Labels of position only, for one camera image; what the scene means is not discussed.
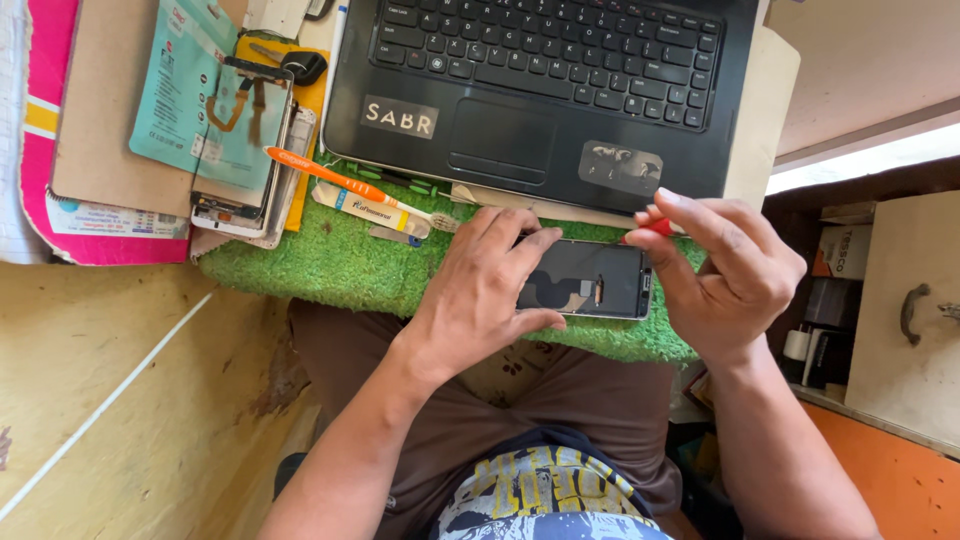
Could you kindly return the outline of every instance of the black key fob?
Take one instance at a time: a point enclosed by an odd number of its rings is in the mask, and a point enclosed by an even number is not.
[[[326,59],[320,53],[293,51],[283,57],[280,65],[294,74],[294,85],[310,86],[326,71]]]

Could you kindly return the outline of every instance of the person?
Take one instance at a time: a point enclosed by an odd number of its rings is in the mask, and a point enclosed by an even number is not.
[[[780,375],[765,330],[806,271],[757,212],[661,188],[638,212],[708,252],[699,274],[673,241],[627,234],[662,286],[670,324],[706,363],[724,484],[750,538],[878,538],[874,518]],[[521,231],[530,234],[515,247]],[[510,409],[457,374],[522,335],[566,323],[516,310],[561,237],[528,210],[480,209],[453,237],[415,316],[291,304],[298,350],[335,416],[259,538],[667,538],[677,468],[664,457],[672,369],[565,349]]]

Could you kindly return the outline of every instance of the green screwdriver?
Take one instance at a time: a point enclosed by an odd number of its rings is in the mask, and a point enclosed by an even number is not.
[[[397,176],[395,174],[388,173],[387,171],[376,167],[373,165],[365,165],[363,163],[351,162],[347,165],[347,169],[351,172],[356,173],[358,176],[365,179],[372,180],[382,180],[384,182],[389,182],[390,184],[399,185],[401,187],[406,187],[414,192],[419,193],[420,195],[426,195],[428,197],[436,197],[437,195],[443,195],[447,199],[450,198],[450,195],[440,191],[435,185],[420,180],[417,178],[404,178]]]

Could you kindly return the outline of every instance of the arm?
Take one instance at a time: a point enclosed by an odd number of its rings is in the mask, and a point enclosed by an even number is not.
[[[532,234],[514,247],[521,231]],[[525,333],[566,328],[556,311],[516,311],[562,233],[529,210],[493,208],[460,228],[417,314],[283,489],[260,540],[373,538],[403,440],[433,392]]]
[[[709,253],[693,272],[673,241],[637,230],[657,269],[670,324],[710,370],[724,484],[748,535],[878,538],[876,523],[827,441],[783,380],[764,332],[806,273],[760,214],[735,201],[693,201],[661,189],[639,212],[668,217]]]

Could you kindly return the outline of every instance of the laptop keyboard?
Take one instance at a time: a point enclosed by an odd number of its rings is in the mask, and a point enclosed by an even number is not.
[[[700,131],[717,21],[621,0],[389,0],[374,57]]]

